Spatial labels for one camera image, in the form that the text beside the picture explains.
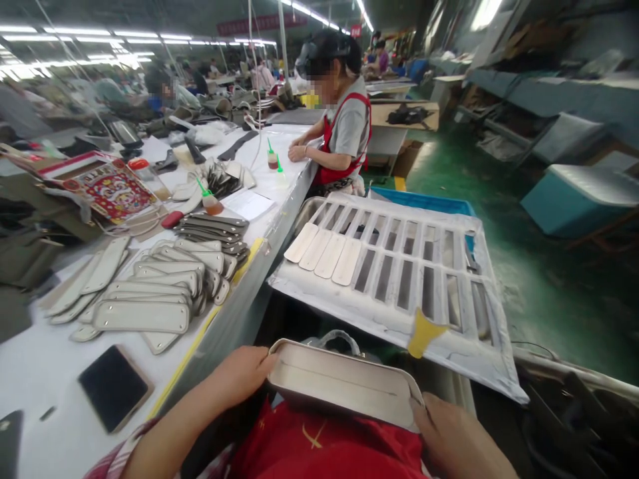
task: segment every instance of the yellow tape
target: yellow tape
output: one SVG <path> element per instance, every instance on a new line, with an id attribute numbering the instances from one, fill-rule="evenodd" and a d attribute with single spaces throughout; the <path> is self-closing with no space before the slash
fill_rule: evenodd
<path id="1" fill-rule="evenodd" d="M 233 285 L 236 285 L 237 283 L 240 282 L 242 276 L 244 276 L 244 274 L 246 273 L 246 270 L 248 269 L 249 265 L 253 262 L 253 259 L 255 258 L 255 255 L 257 254 L 258 249 L 262 245 L 263 241 L 264 241 L 264 238 L 258 238 L 255 240 L 255 242 L 251 246 L 251 252 L 248 255 L 247 262 L 235 273 L 235 276 L 233 277 Z M 195 337 L 195 340 L 193 341 L 193 344 L 191 344 L 191 347 L 186 352 L 186 355 L 182 359 L 182 362 L 180 363 L 178 368 L 175 370 L 175 373 L 173 373 L 171 380 L 168 382 L 168 384 L 162 391 L 162 394 L 160 395 L 159 399 L 156 401 L 155 405 L 153 406 L 153 409 L 151 410 L 148 417 L 146 418 L 147 420 L 154 418 L 160 412 L 160 409 L 162 408 L 162 405 L 166 401 L 166 398 L 168 397 L 171 390 L 173 389 L 173 386 L 175 386 L 175 384 L 178 382 L 178 379 L 184 372 L 186 368 L 186 364 L 188 363 L 189 359 L 191 359 L 191 356 L 193 356 L 193 353 L 195 353 L 195 350 L 198 348 L 198 346 L 202 342 L 202 338 L 204 337 L 206 330 L 211 324 L 211 321 L 213 321 L 213 318 L 215 318 L 215 315 L 219 312 L 219 310 L 221 310 L 221 308 L 222 306 L 215 306 L 215 308 L 213 309 L 209 317 L 206 318 L 204 325 L 200 328 L 198 335 Z"/>
<path id="2" fill-rule="evenodd" d="M 406 180 L 399 176 L 395 176 L 395 191 L 406 191 Z"/>
<path id="3" fill-rule="evenodd" d="M 448 330 L 448 326 L 436 325 L 422 312 L 421 308 L 417 308 L 415 312 L 415 332 L 408 342 L 408 352 L 412 357 L 421 358 L 424 351 L 436 337 L 441 336 Z"/>

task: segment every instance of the gray shirt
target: gray shirt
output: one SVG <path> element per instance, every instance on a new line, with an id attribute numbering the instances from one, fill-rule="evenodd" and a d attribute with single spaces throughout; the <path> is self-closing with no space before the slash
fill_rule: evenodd
<path id="1" fill-rule="evenodd" d="M 25 140 L 53 132 L 44 123 L 33 105 L 12 88 L 0 83 L 0 116 L 13 128 L 15 134 Z"/>
<path id="2" fill-rule="evenodd" d="M 331 153 L 347 154 L 352 156 L 353 162 L 366 151 L 368 141 L 369 123 L 371 119 L 368 115 L 366 105 L 356 99 L 350 98 L 342 106 L 339 116 L 335 118 L 337 109 L 344 99 L 351 93 L 359 93 L 367 96 L 366 84 L 363 77 L 357 80 L 344 92 L 335 108 L 326 112 L 326 117 L 333 125 L 333 136 L 328 144 Z M 349 176 L 354 178 L 359 174 L 359 168 L 355 169 Z"/>

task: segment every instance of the smartphone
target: smartphone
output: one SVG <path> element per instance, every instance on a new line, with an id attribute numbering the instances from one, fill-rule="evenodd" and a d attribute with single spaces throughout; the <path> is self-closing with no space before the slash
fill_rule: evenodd
<path id="1" fill-rule="evenodd" d="M 120 345 L 93 361 L 78 382 L 108 434 L 122 429 L 153 392 L 153 385 Z"/>

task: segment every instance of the red banner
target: red banner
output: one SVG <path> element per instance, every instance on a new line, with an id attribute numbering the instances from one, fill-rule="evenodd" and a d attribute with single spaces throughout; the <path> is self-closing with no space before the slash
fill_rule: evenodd
<path id="1" fill-rule="evenodd" d="M 308 23 L 308 17 L 298 13 L 293 16 L 293 13 L 284 13 L 284 27 L 303 27 Z M 248 19 L 235 20 L 230 22 L 223 22 L 217 24 L 218 35 L 220 37 L 233 37 L 234 35 L 247 35 L 248 34 Z M 275 15 L 262 15 L 253 19 L 253 35 L 258 34 L 264 30 L 274 30 L 280 28 L 280 16 Z"/>
<path id="2" fill-rule="evenodd" d="M 353 25 L 351 27 L 351 37 L 360 38 L 361 37 L 361 24 Z"/>

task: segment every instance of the hand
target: hand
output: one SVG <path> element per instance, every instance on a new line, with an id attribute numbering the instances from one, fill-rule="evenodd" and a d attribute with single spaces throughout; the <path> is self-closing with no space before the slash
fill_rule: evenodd
<path id="1" fill-rule="evenodd" d="M 517 479 L 515 469 L 477 419 L 429 393 L 424 393 L 424 402 L 426 409 L 414 400 L 411 407 L 437 473 L 449 479 Z"/>
<path id="2" fill-rule="evenodd" d="M 222 412 L 257 391 L 277 362 L 277 355 L 268 356 L 268 348 L 242 346 L 230 353 L 201 385 Z"/>
<path id="3" fill-rule="evenodd" d="M 304 138 L 304 135 L 302 135 L 301 137 L 293 140 L 293 142 L 291 143 L 291 146 L 289 146 L 288 148 L 292 148 L 293 146 L 301 146 L 304 143 L 306 143 L 306 138 Z"/>
<path id="4" fill-rule="evenodd" d="M 292 162 L 302 161 L 306 158 L 306 146 L 291 146 L 288 148 L 288 159 Z"/>

